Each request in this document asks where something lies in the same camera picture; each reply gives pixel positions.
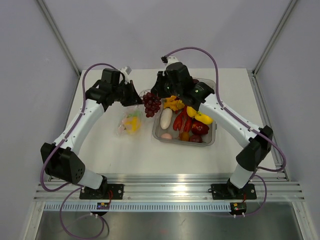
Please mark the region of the yellow bell pepper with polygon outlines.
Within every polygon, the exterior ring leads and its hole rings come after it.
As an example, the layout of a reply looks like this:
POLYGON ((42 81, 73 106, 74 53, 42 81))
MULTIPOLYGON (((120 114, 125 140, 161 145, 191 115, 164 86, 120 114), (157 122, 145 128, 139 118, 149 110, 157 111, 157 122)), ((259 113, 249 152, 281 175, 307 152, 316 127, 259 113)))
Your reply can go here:
POLYGON ((124 129, 127 134, 134 135, 141 128, 141 119, 139 117, 131 117, 124 119, 124 129))

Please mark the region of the green bitter gourd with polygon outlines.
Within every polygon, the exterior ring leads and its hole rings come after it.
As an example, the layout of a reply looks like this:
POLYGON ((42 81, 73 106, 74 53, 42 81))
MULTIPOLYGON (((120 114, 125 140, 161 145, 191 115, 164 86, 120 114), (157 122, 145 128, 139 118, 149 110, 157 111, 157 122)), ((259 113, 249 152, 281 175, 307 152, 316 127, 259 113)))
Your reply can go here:
POLYGON ((132 111, 130 113, 127 114, 126 116, 127 118, 141 118, 142 117, 142 113, 139 111, 139 110, 135 110, 135 111, 132 111))

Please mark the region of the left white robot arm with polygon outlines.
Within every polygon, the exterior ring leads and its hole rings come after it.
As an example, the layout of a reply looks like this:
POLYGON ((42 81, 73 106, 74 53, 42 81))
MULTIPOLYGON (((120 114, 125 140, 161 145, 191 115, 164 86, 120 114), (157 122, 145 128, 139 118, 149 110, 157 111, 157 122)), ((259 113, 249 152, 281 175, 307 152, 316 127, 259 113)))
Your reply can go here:
POLYGON ((105 63, 101 78, 92 87, 85 89, 82 81, 82 106, 71 123, 53 143, 44 143, 40 149, 43 167, 40 171, 40 184, 46 187, 44 175, 64 180, 89 190, 92 197, 103 199, 111 193, 108 179, 86 168, 79 158, 84 140, 97 120, 113 103, 119 102, 124 107, 142 104, 133 81, 129 79, 130 67, 116 69, 105 63))

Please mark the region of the pink egg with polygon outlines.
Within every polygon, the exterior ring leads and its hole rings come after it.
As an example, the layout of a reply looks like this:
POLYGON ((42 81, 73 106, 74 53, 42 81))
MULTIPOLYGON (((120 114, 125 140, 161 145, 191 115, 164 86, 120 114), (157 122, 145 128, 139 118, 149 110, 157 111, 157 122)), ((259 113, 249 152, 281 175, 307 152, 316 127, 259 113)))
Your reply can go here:
POLYGON ((173 137, 172 137, 172 135, 169 134, 169 133, 163 133, 163 134, 161 135, 161 138, 171 140, 173 137))

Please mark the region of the dark red grape bunch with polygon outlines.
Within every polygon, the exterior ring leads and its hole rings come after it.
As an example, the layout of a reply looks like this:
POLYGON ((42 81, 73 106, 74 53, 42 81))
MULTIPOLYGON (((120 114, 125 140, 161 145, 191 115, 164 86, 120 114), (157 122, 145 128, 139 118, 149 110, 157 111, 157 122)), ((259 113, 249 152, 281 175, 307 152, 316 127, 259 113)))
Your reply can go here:
POLYGON ((161 98, 151 92, 146 92, 142 96, 142 103, 144 105, 144 112, 147 118, 152 118, 159 112, 162 101, 161 98))

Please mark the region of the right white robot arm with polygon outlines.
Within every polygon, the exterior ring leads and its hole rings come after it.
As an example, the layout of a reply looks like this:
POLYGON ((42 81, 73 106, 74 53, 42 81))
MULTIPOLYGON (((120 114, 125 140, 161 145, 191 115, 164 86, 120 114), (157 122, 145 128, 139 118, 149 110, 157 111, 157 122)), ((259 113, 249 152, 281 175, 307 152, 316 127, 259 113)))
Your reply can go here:
POLYGON ((189 119, 208 125, 208 119, 220 124, 242 147, 236 156, 237 166, 223 184, 221 195, 228 199, 239 199, 249 188, 249 181, 272 146, 273 130, 269 126, 259 127, 233 111, 220 99, 219 82, 211 87, 196 81, 182 62, 168 63, 157 73, 151 93, 161 99, 172 97, 184 104, 180 116, 183 123, 189 119))

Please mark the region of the clear pink zip top bag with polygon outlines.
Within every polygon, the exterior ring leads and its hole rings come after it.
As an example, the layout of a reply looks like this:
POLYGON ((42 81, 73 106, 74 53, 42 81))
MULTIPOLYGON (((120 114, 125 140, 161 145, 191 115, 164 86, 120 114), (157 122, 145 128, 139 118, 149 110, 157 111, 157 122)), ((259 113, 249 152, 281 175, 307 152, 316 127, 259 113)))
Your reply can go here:
POLYGON ((144 90, 139 94, 142 104, 128 106, 119 122, 119 135, 135 135, 147 120, 152 120, 160 113, 162 100, 160 97, 144 90))

